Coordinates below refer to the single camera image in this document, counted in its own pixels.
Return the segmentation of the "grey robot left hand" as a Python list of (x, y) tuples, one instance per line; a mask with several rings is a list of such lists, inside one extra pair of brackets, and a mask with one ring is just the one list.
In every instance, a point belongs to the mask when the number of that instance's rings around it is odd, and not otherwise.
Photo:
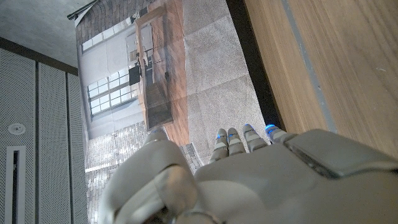
[(329, 131), (220, 129), (192, 172), (161, 128), (112, 175), (100, 223), (396, 223), (397, 160)]

